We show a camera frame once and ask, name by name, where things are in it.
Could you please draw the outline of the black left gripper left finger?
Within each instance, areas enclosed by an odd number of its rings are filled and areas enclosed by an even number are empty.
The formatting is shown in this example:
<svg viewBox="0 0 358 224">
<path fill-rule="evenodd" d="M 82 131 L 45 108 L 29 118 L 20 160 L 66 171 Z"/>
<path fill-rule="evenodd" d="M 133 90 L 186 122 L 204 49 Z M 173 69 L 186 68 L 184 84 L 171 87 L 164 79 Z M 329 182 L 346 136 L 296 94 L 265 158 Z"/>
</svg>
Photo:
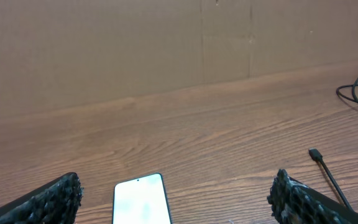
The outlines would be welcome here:
<svg viewBox="0 0 358 224">
<path fill-rule="evenodd" d="M 0 207 L 0 223 L 74 224 L 82 197 L 77 173 L 68 172 Z"/>
</svg>

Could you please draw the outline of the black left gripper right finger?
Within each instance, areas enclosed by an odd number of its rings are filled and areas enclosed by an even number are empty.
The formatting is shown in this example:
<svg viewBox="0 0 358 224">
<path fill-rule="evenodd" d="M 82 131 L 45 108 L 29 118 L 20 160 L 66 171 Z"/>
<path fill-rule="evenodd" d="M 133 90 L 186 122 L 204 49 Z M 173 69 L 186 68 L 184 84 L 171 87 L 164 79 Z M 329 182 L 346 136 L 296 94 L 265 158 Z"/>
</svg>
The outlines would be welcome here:
<svg viewBox="0 0 358 224">
<path fill-rule="evenodd" d="M 291 178 L 280 169 L 267 201 L 280 224 L 358 224 L 358 213 Z"/>
</svg>

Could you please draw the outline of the white-screen smartphone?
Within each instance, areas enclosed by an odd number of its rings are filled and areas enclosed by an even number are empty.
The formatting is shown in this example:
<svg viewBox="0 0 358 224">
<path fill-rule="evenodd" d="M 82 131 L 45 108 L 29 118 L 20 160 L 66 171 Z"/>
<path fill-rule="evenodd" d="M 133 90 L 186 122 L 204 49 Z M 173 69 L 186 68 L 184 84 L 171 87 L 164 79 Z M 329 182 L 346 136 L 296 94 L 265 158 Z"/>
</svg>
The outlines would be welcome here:
<svg viewBox="0 0 358 224">
<path fill-rule="evenodd" d="M 172 224 L 162 174 L 118 183 L 114 187 L 112 224 Z"/>
</svg>

